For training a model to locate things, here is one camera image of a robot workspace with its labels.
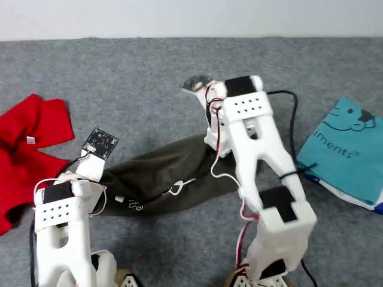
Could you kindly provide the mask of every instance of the red t-shirt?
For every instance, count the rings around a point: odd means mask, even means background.
[[[27,144],[26,137],[35,144]],[[0,235],[12,228],[7,212],[33,202],[35,184],[68,162],[37,151],[74,138],[65,102],[32,94],[0,116]]]

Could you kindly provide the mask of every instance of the gray carpet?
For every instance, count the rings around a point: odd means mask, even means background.
[[[347,96],[383,116],[383,39],[81,39],[0,43],[0,113],[31,93],[69,102],[75,140],[43,149],[75,158],[93,127],[120,142],[107,166],[172,141],[203,133],[203,110],[180,84],[194,74],[227,79],[263,78],[266,90],[300,97],[296,145]],[[285,144],[291,99],[271,99]],[[277,183],[262,171],[260,189]],[[382,286],[383,217],[345,203],[308,181],[318,216],[306,264],[320,286]],[[108,249],[119,265],[133,266],[145,286],[222,286],[234,266],[241,228],[235,193],[155,218],[96,216],[92,249]],[[29,286],[28,211],[0,237],[0,285]],[[245,246],[254,236],[248,233]],[[312,286],[301,268],[296,286]]]

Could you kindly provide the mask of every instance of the circuit board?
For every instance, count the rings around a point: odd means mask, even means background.
[[[184,84],[182,85],[182,89],[185,91],[195,93],[200,89],[206,87],[209,83],[212,82],[212,80],[212,78],[204,75],[192,76],[184,82]]]
[[[82,149],[85,149],[103,160],[107,160],[117,143],[117,137],[95,128],[83,144]]]

